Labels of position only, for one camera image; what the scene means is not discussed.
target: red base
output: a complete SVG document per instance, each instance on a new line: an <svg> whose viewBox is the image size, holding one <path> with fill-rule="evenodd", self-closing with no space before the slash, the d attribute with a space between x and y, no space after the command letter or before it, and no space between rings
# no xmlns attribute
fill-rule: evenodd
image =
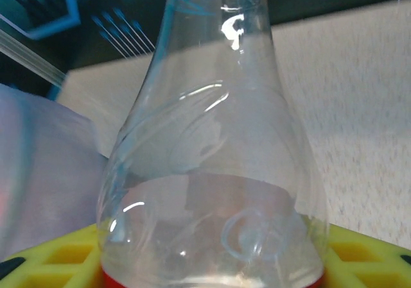
<svg viewBox="0 0 411 288"><path fill-rule="evenodd" d="M103 272L103 273L104 273L105 288L126 288L123 285L120 285L119 283L117 283L115 280L113 280L109 275L106 274L106 272ZM322 277L320 277L320 279L317 280L314 284L306 288L320 288L323 283L324 283L324 275L322 275Z"/></svg>

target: yellow plastic grid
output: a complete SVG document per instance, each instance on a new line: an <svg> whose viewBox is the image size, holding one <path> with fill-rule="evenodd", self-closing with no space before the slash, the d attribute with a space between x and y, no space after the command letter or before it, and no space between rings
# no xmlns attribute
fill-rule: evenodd
<svg viewBox="0 0 411 288"><path fill-rule="evenodd" d="M96 226L15 254L26 262L1 288L102 288ZM331 225L324 288L411 288L411 251Z"/></svg>

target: clear plastic bottle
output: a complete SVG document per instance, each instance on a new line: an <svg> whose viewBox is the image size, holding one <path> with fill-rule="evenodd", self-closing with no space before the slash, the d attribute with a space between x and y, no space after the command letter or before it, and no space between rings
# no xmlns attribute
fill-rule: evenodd
<svg viewBox="0 0 411 288"><path fill-rule="evenodd" d="M326 213L266 0L167 0L100 194L107 287L318 287Z"/></svg>

